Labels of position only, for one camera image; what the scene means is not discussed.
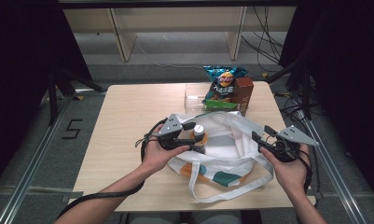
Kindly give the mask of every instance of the hand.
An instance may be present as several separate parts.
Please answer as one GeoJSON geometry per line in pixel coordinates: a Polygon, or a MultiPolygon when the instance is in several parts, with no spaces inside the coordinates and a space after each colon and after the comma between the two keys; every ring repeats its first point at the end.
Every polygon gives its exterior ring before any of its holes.
{"type": "MultiPolygon", "coordinates": [[[[163,125],[158,126],[154,133],[158,133],[163,125]]],[[[167,162],[174,156],[181,154],[189,149],[188,146],[177,147],[172,150],[163,149],[159,142],[156,141],[158,138],[156,136],[151,136],[148,144],[145,148],[145,157],[143,159],[142,166],[147,169],[151,174],[163,169],[167,162]]]]}
{"type": "MultiPolygon", "coordinates": [[[[303,185],[305,183],[307,170],[303,163],[300,160],[281,162],[264,147],[260,150],[266,159],[268,159],[268,161],[273,165],[277,180],[285,192],[287,194],[291,192],[304,194],[303,185]]],[[[309,148],[304,144],[300,144],[300,150],[309,154],[309,148]]],[[[309,164],[309,159],[304,153],[299,153],[299,156],[309,164]]]]}

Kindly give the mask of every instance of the person's right hand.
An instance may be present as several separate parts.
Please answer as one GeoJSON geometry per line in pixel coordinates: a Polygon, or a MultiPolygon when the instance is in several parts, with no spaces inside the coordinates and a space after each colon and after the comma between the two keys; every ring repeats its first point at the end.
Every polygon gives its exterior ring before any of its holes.
{"type": "MultiPolygon", "coordinates": [[[[303,186],[305,183],[307,170],[303,163],[300,160],[281,162],[264,147],[261,147],[260,150],[265,158],[268,159],[268,161],[273,165],[277,180],[285,192],[287,194],[291,192],[304,194],[303,186]]],[[[300,150],[309,154],[309,148],[304,144],[300,144],[300,150]]],[[[299,156],[309,164],[309,159],[304,153],[300,152],[299,156]]]]}

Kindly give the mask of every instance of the white tote bag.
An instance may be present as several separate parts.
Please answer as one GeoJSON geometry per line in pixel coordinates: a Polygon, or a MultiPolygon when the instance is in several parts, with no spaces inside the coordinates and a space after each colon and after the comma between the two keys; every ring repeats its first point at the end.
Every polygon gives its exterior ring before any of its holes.
{"type": "Polygon", "coordinates": [[[205,154],[186,151],[171,160],[168,165],[178,174],[190,176],[189,192],[200,203],[230,200],[259,188],[273,179],[271,164],[257,150],[257,142],[251,138],[252,131],[262,135],[263,128],[246,119],[240,113],[212,112],[197,117],[176,115],[183,123],[196,122],[208,135],[205,154]],[[209,198],[195,195],[197,179],[215,182],[222,186],[238,186],[258,162],[268,173],[239,188],[209,198]]]}

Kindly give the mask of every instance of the person's left hand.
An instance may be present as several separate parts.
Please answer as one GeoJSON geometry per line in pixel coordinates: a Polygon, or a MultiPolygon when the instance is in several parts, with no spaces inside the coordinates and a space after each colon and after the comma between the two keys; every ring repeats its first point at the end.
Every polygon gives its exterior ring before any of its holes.
{"type": "MultiPolygon", "coordinates": [[[[162,126],[163,125],[158,126],[155,129],[154,133],[158,133],[162,126]]],[[[146,145],[145,157],[143,159],[142,165],[152,174],[163,169],[169,159],[189,149],[188,146],[182,146],[172,150],[166,150],[160,146],[159,142],[157,141],[158,138],[156,136],[151,136],[149,140],[154,141],[149,141],[146,145]]]]}

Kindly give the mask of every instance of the forearm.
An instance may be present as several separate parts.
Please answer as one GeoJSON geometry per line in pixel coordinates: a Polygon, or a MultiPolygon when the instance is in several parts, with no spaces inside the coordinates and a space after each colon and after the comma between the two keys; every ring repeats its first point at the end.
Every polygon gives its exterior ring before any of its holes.
{"type": "Polygon", "coordinates": [[[309,201],[308,197],[301,192],[287,192],[288,198],[294,205],[301,223],[326,223],[317,209],[309,201]]]}
{"type": "MultiPolygon", "coordinates": [[[[134,189],[150,175],[152,172],[139,166],[100,192],[121,192],[134,189]]],[[[126,197],[94,199],[79,203],[62,215],[56,223],[103,223],[125,199],[126,197]]]]}

